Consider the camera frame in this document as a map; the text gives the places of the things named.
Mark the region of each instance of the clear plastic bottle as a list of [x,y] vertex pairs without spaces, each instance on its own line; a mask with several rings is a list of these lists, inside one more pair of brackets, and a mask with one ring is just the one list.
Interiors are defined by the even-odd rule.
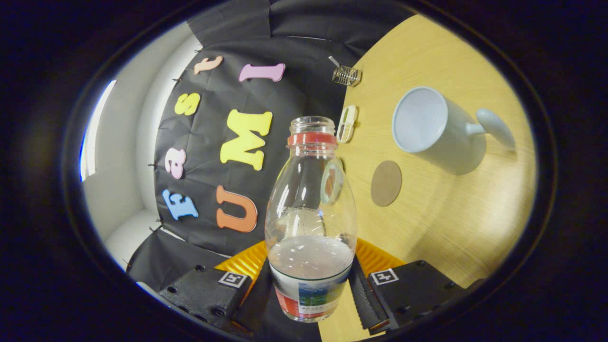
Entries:
[[278,301],[295,321],[318,322],[336,309],[357,244],[354,198],[336,158],[334,123],[291,122],[289,160],[266,211],[265,238]]

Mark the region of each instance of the white wall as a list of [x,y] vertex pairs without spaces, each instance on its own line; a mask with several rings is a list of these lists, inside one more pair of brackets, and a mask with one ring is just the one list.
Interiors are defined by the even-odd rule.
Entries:
[[83,182],[93,224],[116,261],[126,263],[158,223],[153,162],[156,132],[177,78],[198,41],[186,23],[150,43],[116,75],[96,139],[96,171]]

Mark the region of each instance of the foam letter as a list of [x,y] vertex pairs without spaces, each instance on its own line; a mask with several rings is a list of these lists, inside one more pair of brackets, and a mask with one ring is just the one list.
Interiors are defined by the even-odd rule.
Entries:
[[252,200],[245,196],[237,195],[224,190],[221,185],[218,186],[215,192],[215,199],[218,204],[230,202],[245,209],[245,217],[238,218],[225,214],[222,209],[218,209],[215,214],[215,220],[220,228],[230,228],[239,232],[251,232],[254,230],[258,221],[258,209]]
[[222,56],[217,56],[212,61],[209,61],[209,58],[207,57],[203,58],[200,63],[194,65],[194,75],[198,75],[198,73],[201,71],[215,69],[215,67],[222,63],[223,60],[224,57]]
[[165,155],[165,170],[171,172],[176,180],[182,178],[184,172],[184,163],[186,162],[186,151],[184,149],[176,150],[169,148]]
[[198,108],[198,103],[201,101],[201,96],[195,92],[192,94],[182,94],[178,97],[178,101],[175,103],[176,114],[192,115]]
[[248,153],[246,151],[266,145],[262,138],[251,133],[251,131],[259,132],[262,136],[265,136],[270,130],[271,122],[272,113],[269,111],[264,114],[230,111],[227,125],[229,129],[238,134],[238,137],[222,145],[219,151],[219,160],[223,163],[227,163],[228,160],[244,162],[253,166],[254,170],[261,170],[264,163],[264,152]]
[[169,190],[165,189],[162,192],[162,198],[165,199],[165,203],[175,220],[186,215],[198,217],[198,211],[194,208],[194,203],[192,203],[190,197],[186,196],[182,202],[182,195],[173,194],[169,196],[169,194]]
[[285,64],[283,63],[273,66],[252,66],[248,64],[241,70],[238,80],[242,82],[247,79],[271,79],[278,82],[283,77],[283,71],[285,71]]

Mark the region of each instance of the table surface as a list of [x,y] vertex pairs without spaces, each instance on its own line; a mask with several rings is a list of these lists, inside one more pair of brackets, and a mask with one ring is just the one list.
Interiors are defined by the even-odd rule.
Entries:
[[[536,193],[533,137],[515,92],[473,47],[420,15],[396,26],[354,67],[361,83],[348,87],[344,106],[357,106],[359,116],[337,154],[356,200],[359,237],[405,262],[424,259],[465,288],[488,277],[519,239]],[[417,86],[438,90],[472,117],[479,108],[492,110],[513,132],[516,151],[486,135],[482,163],[455,176],[400,150],[393,112]],[[385,160],[399,165],[402,185],[392,204],[379,207],[370,185]],[[319,323],[324,341],[369,337],[345,288],[338,309]]]

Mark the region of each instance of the round coaster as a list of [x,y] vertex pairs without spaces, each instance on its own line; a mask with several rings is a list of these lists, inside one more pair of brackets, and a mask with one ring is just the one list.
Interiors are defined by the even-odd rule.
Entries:
[[371,179],[371,200],[377,206],[393,203],[401,190],[401,169],[391,160],[380,163]]

